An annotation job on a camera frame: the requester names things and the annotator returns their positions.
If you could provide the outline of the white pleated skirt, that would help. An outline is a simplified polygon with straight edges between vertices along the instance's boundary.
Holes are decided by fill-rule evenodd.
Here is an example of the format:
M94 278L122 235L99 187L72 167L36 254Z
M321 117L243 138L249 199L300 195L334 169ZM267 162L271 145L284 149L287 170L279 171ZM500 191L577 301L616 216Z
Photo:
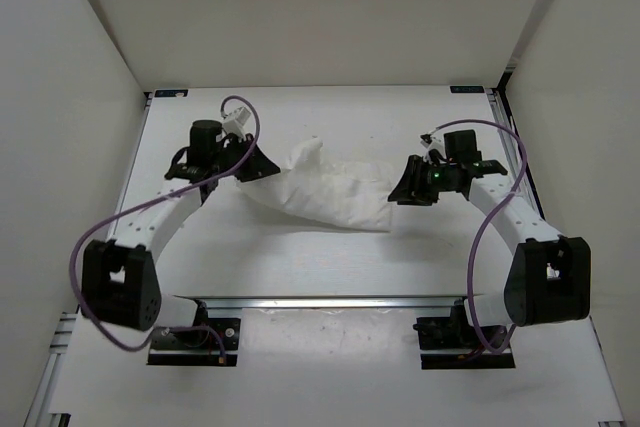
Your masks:
M239 183L249 199L295 217L359 231L388 232L393 168L381 161L336 160L315 137L297 144L281 172Z

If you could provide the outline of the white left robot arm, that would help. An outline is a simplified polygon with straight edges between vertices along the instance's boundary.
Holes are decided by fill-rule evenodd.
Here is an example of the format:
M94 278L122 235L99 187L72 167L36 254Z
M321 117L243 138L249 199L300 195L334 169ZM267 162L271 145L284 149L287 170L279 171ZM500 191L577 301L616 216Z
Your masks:
M195 121L188 146L174 155L164 175L158 203L142 208L107 241L92 241L84 249L81 293L89 310L100 321L138 331L175 328L188 347L205 343L210 324L197 301L162 293L159 257L219 179L249 182L279 171L243 121Z

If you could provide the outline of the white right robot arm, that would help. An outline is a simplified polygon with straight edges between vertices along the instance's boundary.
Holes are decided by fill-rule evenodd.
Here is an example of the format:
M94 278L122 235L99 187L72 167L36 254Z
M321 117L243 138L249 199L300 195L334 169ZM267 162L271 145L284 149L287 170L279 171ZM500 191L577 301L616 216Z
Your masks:
M411 155L388 200L431 206L442 193L459 193L486 215L512 254L504 287L468 295L466 312L449 322L460 346L480 340L488 326L532 326L586 318L590 312L591 249L581 237L566 237L512 190L507 169L485 159L472 130L443 138L421 137L423 156Z

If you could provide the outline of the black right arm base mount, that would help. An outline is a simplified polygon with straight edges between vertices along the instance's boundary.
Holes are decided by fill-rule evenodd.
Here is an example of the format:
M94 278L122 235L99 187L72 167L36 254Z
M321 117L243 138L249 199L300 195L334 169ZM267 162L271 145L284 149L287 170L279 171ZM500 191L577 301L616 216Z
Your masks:
M457 300L447 316L417 317L421 369L500 370L516 367L513 354L492 354L480 342L469 324L462 300Z

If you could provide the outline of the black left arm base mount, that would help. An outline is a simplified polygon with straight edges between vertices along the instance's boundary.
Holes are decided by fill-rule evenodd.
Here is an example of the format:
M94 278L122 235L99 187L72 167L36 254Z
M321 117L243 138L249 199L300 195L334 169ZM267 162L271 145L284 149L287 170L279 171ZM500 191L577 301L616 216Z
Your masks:
M196 326L207 330L171 331L152 337L148 366L235 367L238 362L242 319L239 315L214 311L198 299Z

